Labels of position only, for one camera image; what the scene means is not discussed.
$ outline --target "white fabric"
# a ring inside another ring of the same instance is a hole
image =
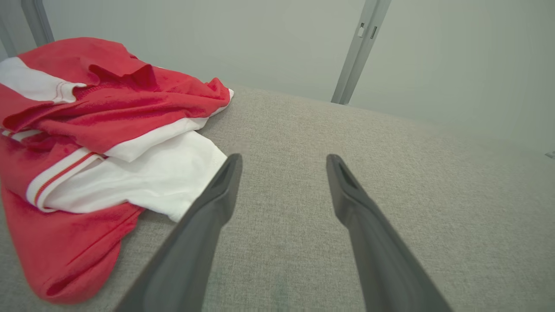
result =
[[[18,133],[13,133],[9,130],[3,130],[2,131],[2,135],[6,136],[6,137],[11,137],[13,140],[16,140],[18,142],[21,142],[23,139],[26,139],[28,137],[32,137],[33,135],[42,133],[42,131],[39,130],[26,130],[26,131],[22,131],[22,132],[18,132]]]
[[[229,100],[233,97],[233,90],[229,89]],[[220,107],[210,117],[218,114],[227,107]],[[177,120],[174,123],[164,125],[160,128],[149,131],[138,138],[134,138],[110,148],[106,153],[106,156],[117,157],[119,159],[125,160],[126,162],[132,162],[137,157],[142,155],[147,149],[156,144],[159,144],[167,139],[173,138],[176,135],[199,130],[204,127],[208,121],[206,118],[183,118]]]
[[[212,141],[189,131],[151,147],[132,162],[116,157],[96,160],[51,191],[44,205],[88,213],[130,202],[177,222],[225,160]]]
[[[73,88],[87,86],[31,69],[18,57],[0,62],[0,84],[28,99],[53,101],[54,104],[75,102]]]
[[[44,200],[48,194],[97,159],[102,157],[81,147],[36,176],[27,187],[27,200],[43,212],[55,211],[55,209],[46,208],[48,204]]]

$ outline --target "laundry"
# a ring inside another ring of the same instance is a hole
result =
[[[183,216],[226,159],[195,130],[232,96],[95,38],[0,63],[2,200],[39,297],[93,296],[144,208]]]

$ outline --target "metal bar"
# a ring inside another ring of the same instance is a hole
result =
[[[366,32],[366,35],[363,37],[362,45],[352,66],[352,71],[347,79],[347,83],[345,83],[345,89],[343,90],[341,99],[336,103],[348,104],[351,100],[356,84],[359,82],[360,74],[362,73],[366,60],[368,60],[368,56],[370,55],[370,50],[372,50],[372,46],[374,46],[374,42],[380,32],[381,25],[384,22],[385,14],[387,13],[390,3],[391,0],[378,0],[374,14],[367,24],[369,26],[368,29],[373,29],[374,31]]]
[[[347,57],[345,58],[345,63],[343,64],[343,69],[339,75],[339,80],[337,81],[337,86],[335,87],[334,95],[331,97],[333,103],[344,104],[341,102],[345,87],[349,81],[349,76],[351,75],[352,68],[355,64],[357,56],[359,54],[361,45],[364,40],[364,36],[368,33],[368,22],[372,17],[372,13],[376,7],[377,0],[366,0],[364,7],[362,8],[362,13],[360,14],[359,22],[356,23],[355,33],[352,37],[351,46],[349,47],[349,52],[347,52]],[[366,25],[362,37],[359,37],[359,29],[361,25]]]
[[[6,25],[4,25],[2,17],[0,17],[0,40],[2,41],[4,49],[6,50],[6,53],[8,53],[9,57],[17,56],[16,47],[13,45],[13,41],[9,37],[8,30],[6,29]]]
[[[52,35],[42,0],[21,0],[21,8],[37,47],[54,42],[54,35]]]

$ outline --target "gray wall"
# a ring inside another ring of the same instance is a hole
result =
[[[0,18],[17,54],[37,47],[21,9],[21,0],[0,0]]]
[[[330,101],[364,0],[44,0],[56,40],[122,42],[201,80]]]
[[[4,45],[0,41],[0,62],[8,58],[8,52],[4,49]]]
[[[350,104],[555,149],[555,1],[393,0]]]

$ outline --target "gray upholstery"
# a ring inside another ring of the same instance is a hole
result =
[[[325,157],[337,153],[455,310],[555,310],[552,159],[368,110],[231,87],[230,107],[201,131],[224,153],[244,156],[204,308],[364,308],[327,185]],[[2,224],[3,311],[110,310],[173,226],[144,213],[100,293],[54,306],[30,291]]]

